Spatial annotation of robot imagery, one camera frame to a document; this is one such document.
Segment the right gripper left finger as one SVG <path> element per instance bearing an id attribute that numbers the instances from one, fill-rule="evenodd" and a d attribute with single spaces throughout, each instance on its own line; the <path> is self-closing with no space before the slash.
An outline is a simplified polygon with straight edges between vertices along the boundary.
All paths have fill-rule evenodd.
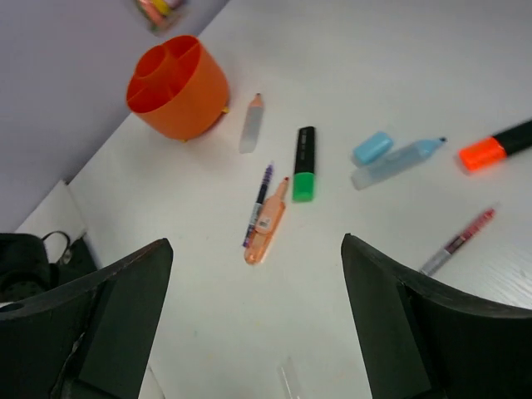
<path id="1" fill-rule="evenodd" d="M 84 273 L 37 237 L 1 240 L 1 395 L 136 398 L 173 262 L 158 239 Z"/>

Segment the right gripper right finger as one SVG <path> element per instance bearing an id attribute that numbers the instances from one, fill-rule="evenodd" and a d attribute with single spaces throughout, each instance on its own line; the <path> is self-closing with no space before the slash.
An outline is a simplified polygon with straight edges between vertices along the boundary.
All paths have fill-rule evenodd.
<path id="1" fill-rule="evenodd" d="M 445 285 L 346 234 L 342 265 L 374 398 L 529 398 L 531 311 Z"/>

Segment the light blue highlighter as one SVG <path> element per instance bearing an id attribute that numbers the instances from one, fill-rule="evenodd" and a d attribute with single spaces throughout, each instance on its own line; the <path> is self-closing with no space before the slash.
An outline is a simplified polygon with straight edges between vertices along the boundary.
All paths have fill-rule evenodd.
<path id="1" fill-rule="evenodd" d="M 413 141 L 398 150 L 383 155 L 369 165 L 352 173 L 352 184 L 356 190 L 364 190 L 429 160 L 447 139 L 424 139 Z"/>

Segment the black green-capped highlighter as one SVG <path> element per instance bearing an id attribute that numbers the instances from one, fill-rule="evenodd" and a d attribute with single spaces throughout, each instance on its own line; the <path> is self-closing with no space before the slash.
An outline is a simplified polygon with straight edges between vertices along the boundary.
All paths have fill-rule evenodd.
<path id="1" fill-rule="evenodd" d="M 294 157 L 293 202 L 309 202 L 314 198 L 315 150 L 315 128 L 313 126 L 300 128 Z"/>

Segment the black orange-capped highlighter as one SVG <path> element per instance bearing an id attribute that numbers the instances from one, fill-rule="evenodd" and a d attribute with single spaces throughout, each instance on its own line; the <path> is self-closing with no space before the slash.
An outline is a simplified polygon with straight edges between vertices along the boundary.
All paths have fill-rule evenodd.
<path id="1" fill-rule="evenodd" d="M 468 172 L 491 166 L 531 147 L 531 121 L 512 126 L 458 152 L 458 160 Z"/>

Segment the light blue highlighter cap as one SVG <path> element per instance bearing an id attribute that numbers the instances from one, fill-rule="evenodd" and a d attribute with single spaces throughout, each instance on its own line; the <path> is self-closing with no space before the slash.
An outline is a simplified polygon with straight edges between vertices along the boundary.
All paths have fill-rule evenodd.
<path id="1" fill-rule="evenodd" d="M 393 144 L 393 139 L 386 132 L 378 131 L 355 147 L 352 157 L 357 165 L 367 165 L 386 154 Z"/>

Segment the red gel pen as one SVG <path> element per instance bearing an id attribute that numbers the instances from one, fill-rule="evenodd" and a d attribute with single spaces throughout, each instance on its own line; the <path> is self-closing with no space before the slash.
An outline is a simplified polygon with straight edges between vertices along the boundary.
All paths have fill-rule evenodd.
<path id="1" fill-rule="evenodd" d="M 494 217 L 496 207 L 491 206 L 480 212 L 460 233 L 453 237 L 419 269 L 419 272 L 432 276 L 436 273 L 463 245 L 478 234 Z"/>

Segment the purple gel pen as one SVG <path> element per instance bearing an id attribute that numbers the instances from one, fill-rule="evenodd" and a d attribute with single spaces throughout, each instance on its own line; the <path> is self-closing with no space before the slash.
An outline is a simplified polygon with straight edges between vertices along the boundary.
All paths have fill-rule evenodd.
<path id="1" fill-rule="evenodd" d="M 259 187 L 259 193 L 257 195 L 256 200 L 254 201 L 254 207 L 252 209 L 252 213 L 249 218 L 248 228 L 246 230 L 246 234 L 245 234 L 244 241 L 243 241 L 243 246 L 245 248 L 247 248 L 249 245 L 250 235 L 252 234 L 254 230 L 254 226 L 256 225 L 257 219 L 259 217 L 259 212 L 262 209 L 262 206 L 264 204 L 266 194 L 268 191 L 268 186 L 271 181 L 272 175 L 273 175 L 273 162 L 271 162 L 266 168 L 266 170 L 264 171 L 261 185 Z"/>

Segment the orange pen holder cup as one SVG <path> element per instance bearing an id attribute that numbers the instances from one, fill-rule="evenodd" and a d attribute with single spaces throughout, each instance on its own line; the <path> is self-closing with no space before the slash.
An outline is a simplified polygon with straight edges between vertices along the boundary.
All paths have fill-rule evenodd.
<path id="1" fill-rule="evenodd" d="M 197 37 L 178 36 L 152 47 L 137 62 L 126 104 L 162 135 L 188 141 L 227 112 L 229 84 Z"/>

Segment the clear jar of erasers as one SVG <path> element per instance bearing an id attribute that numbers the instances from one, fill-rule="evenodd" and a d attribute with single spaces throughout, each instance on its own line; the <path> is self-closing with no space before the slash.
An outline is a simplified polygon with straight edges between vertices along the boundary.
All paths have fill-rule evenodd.
<path id="1" fill-rule="evenodd" d="M 177 25 L 188 11 L 185 0 L 132 0 L 126 1 L 131 10 L 156 37 L 166 34 Z"/>

